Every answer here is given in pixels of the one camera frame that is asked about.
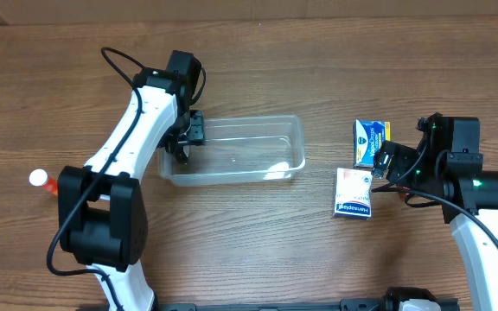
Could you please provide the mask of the blue VapoDrops box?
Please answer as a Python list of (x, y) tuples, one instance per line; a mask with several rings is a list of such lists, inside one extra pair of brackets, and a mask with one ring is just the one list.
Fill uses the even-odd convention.
[(354, 166), (371, 168), (374, 156), (385, 141), (391, 140), (391, 123), (356, 119), (353, 125)]

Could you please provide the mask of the clear plastic container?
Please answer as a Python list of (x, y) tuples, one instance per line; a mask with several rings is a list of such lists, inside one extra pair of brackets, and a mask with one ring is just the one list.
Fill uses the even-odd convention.
[(159, 150), (161, 178), (178, 187), (289, 180), (304, 168), (303, 123), (295, 115), (207, 119), (205, 143), (188, 161)]

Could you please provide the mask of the white blue medicine box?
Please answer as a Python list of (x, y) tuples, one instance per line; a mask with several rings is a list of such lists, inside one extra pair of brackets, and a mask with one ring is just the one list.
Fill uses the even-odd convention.
[(370, 172), (338, 168), (335, 174), (333, 216), (351, 219), (369, 219), (372, 216)]

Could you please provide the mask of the orange pill bottle white cap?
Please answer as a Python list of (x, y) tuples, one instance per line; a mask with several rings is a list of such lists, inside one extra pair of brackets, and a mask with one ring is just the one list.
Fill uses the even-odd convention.
[(42, 168), (33, 170), (29, 175), (29, 183), (34, 187), (40, 187), (51, 193), (53, 196), (58, 195), (57, 180), (50, 177), (48, 172)]

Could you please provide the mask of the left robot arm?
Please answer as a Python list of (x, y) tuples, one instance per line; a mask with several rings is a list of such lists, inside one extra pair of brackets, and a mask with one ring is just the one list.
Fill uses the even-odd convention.
[(201, 62), (175, 50), (164, 69), (135, 64), (139, 73), (122, 76), (131, 98), (114, 131), (82, 167), (58, 176), (59, 228), (46, 256), (56, 276), (96, 276), (110, 310), (158, 308), (141, 264), (149, 227), (141, 180), (157, 149), (185, 163), (205, 143), (192, 107), (206, 83)]

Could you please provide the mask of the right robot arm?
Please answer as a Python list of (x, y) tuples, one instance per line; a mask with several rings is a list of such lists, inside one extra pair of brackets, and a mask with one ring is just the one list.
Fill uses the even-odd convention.
[(419, 119), (413, 149), (392, 141), (375, 152), (372, 174), (388, 183), (378, 193), (423, 198), (440, 206), (455, 239), (476, 310), (498, 310), (498, 171), (483, 167), (480, 121), (435, 113)]

